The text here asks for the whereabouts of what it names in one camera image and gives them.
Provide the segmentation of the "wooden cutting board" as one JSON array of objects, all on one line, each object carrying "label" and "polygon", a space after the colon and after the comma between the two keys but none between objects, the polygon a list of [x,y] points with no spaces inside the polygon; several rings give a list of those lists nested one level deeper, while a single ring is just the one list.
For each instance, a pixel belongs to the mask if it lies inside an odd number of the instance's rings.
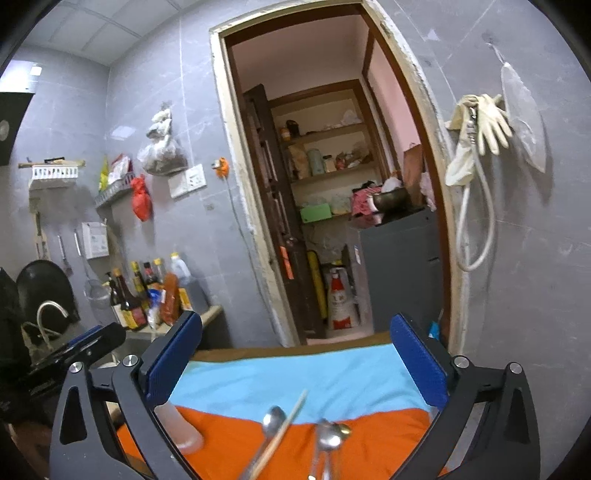
[{"label": "wooden cutting board", "polygon": [[403,182],[414,206],[423,205],[420,182],[424,170],[423,148],[414,145],[404,152]]}]

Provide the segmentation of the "clear hanging plastic bag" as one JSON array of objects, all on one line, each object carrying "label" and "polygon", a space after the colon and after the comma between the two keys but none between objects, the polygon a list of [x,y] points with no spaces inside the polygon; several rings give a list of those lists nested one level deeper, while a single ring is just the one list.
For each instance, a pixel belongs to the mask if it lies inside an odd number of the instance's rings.
[{"label": "clear hanging plastic bag", "polygon": [[518,156],[531,167],[546,173],[547,149],[542,116],[530,89],[499,49],[489,43],[501,62],[502,95],[508,123],[514,133]]}]

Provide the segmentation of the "black wok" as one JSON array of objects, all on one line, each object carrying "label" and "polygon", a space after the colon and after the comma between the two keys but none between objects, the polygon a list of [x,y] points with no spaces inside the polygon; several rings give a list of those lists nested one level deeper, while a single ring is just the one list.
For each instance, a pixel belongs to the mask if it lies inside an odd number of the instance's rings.
[{"label": "black wok", "polygon": [[48,260],[30,262],[19,273],[16,286],[25,321],[36,325],[37,308],[47,300],[53,300],[67,310],[68,327],[79,321],[71,284],[55,263]]}]

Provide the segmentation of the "chrome faucet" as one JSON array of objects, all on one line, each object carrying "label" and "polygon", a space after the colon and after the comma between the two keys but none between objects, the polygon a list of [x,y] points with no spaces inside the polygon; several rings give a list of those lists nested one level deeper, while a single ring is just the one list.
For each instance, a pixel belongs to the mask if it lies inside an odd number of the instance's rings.
[{"label": "chrome faucet", "polygon": [[69,325],[69,314],[53,300],[42,302],[36,311],[36,326],[45,347],[54,350],[52,342],[62,336]]}]

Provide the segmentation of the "clear bag dark contents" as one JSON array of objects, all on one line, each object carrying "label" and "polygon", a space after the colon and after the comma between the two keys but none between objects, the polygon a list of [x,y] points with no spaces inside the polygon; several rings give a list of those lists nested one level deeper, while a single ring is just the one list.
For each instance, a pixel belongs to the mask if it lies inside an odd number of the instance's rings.
[{"label": "clear bag dark contents", "polygon": [[188,167],[187,159],[172,132],[170,104],[164,102],[152,116],[145,136],[149,143],[137,153],[143,171],[152,176],[166,177]]}]

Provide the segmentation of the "red white bag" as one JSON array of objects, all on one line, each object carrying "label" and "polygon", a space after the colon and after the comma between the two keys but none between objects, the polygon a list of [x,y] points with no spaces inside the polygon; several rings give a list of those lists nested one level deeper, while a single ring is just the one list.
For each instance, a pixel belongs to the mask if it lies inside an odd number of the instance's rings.
[{"label": "red white bag", "polygon": [[328,293],[329,330],[348,330],[360,326],[356,302],[343,268],[332,268]]}]

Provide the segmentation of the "large soy sauce jug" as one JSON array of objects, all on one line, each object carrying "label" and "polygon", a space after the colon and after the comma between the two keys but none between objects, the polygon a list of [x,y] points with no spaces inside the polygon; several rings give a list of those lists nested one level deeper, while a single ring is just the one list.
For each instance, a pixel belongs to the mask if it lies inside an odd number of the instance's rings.
[{"label": "large soy sauce jug", "polygon": [[170,254],[171,272],[176,275],[181,306],[199,315],[209,309],[208,301],[198,280],[191,274],[183,258],[177,252]]}]

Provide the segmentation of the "mesh strainer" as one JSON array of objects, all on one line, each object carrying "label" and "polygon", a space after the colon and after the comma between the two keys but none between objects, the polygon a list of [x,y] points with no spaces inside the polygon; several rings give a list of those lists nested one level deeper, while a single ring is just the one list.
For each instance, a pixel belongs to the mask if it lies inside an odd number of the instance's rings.
[{"label": "mesh strainer", "polygon": [[79,258],[81,259],[85,274],[84,295],[92,307],[98,309],[107,309],[110,307],[110,290],[99,280],[93,279],[90,276],[86,259],[82,253],[82,246],[77,231],[74,231],[73,235],[76,250]]}]

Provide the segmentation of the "red plastic bag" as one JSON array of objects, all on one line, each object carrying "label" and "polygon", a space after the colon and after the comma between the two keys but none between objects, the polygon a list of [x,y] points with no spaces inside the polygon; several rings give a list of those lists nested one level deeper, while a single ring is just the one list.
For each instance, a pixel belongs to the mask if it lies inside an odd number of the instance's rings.
[{"label": "red plastic bag", "polygon": [[131,190],[131,208],[134,215],[141,222],[149,220],[152,215],[152,201],[143,175],[131,180]]}]

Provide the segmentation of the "orange wall hook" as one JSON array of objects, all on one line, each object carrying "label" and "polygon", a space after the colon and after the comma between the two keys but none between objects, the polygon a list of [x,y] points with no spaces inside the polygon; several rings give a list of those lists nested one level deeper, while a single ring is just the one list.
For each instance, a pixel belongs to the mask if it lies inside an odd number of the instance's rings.
[{"label": "orange wall hook", "polygon": [[219,179],[228,179],[229,163],[228,160],[226,160],[224,157],[219,157],[218,159],[216,159],[212,164],[212,169],[214,169],[214,172]]}]

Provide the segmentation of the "wooden chopstick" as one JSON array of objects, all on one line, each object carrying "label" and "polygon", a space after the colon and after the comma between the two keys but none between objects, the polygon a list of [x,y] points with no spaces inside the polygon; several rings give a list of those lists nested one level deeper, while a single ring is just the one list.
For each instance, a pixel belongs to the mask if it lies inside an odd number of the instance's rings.
[{"label": "wooden chopstick", "polygon": [[277,431],[276,436],[273,437],[273,440],[264,448],[263,453],[259,456],[259,459],[256,460],[256,463],[252,467],[252,471],[249,473],[249,480],[256,480],[259,478],[260,473],[263,472],[266,465],[269,464],[270,459],[273,458],[274,453],[276,453],[277,448],[280,446],[281,441],[283,440],[284,435],[287,434],[288,428],[297,418],[297,415],[300,413],[301,408],[303,408],[305,400],[308,397],[308,390],[304,390],[301,392],[301,396],[298,397],[297,403],[295,403],[294,408],[290,411],[290,414],[287,415],[287,418],[284,420],[283,424],[280,425],[280,429]]}]

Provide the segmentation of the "steel spoon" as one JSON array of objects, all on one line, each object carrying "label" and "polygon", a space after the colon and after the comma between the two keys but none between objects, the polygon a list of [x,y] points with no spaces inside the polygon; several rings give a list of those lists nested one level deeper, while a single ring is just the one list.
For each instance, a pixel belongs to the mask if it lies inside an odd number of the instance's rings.
[{"label": "steel spoon", "polygon": [[249,461],[249,464],[245,467],[245,470],[243,470],[242,474],[238,477],[239,480],[245,480],[249,478],[250,472],[252,471],[254,465],[256,465],[257,460],[259,460],[259,457],[262,456],[264,449],[266,449],[267,445],[270,444],[270,441],[276,437],[277,433],[279,433],[280,427],[283,426],[283,422],[285,420],[287,420],[287,414],[283,411],[283,409],[280,408],[280,406],[273,406],[269,411],[266,412],[266,415],[263,416],[262,421],[263,443],[260,444],[256,454],[253,455],[252,460]]},{"label": "steel spoon", "polygon": [[335,456],[351,436],[352,429],[344,423],[322,419],[315,426],[315,448],[308,479],[335,479]]}]

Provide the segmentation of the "cream rubber gloves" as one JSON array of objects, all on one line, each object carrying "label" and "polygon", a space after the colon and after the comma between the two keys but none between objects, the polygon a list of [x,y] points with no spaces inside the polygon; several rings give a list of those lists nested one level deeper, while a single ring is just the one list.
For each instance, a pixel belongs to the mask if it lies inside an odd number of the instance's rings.
[{"label": "cream rubber gloves", "polygon": [[464,186],[472,181],[477,154],[484,156],[490,151],[498,155],[501,147],[509,147],[513,133],[508,114],[500,107],[502,101],[501,94],[494,97],[468,94],[457,103],[446,123],[449,131],[459,132],[453,160],[446,170],[447,186]]}]

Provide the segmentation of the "grey cabinet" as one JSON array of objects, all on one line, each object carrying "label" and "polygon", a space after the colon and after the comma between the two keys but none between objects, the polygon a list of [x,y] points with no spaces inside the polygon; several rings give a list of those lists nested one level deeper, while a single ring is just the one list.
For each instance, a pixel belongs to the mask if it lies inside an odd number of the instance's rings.
[{"label": "grey cabinet", "polygon": [[394,315],[424,331],[443,311],[443,266],[437,216],[421,209],[379,224],[377,215],[346,225],[346,245],[363,326],[390,330]]}]

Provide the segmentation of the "white wall socket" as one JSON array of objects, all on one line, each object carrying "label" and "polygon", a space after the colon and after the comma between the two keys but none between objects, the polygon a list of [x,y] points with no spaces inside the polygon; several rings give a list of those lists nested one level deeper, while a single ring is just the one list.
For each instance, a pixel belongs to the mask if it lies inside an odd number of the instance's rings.
[{"label": "white wall socket", "polygon": [[197,164],[168,179],[168,188],[172,199],[179,198],[190,192],[197,191],[207,185],[204,165]]}]

